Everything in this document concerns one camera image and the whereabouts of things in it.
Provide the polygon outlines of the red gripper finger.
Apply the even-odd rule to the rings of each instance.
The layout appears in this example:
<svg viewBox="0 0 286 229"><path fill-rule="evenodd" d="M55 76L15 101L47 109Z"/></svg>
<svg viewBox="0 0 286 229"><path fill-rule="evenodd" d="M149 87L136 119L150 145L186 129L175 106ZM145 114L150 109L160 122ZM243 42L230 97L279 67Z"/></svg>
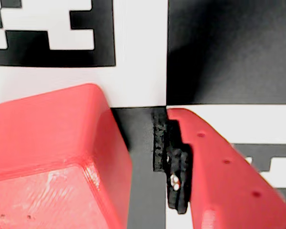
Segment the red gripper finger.
<svg viewBox="0 0 286 229"><path fill-rule="evenodd" d="M167 202L195 229L286 229L286 200L209 123L182 108L153 110L153 170Z"/></svg>

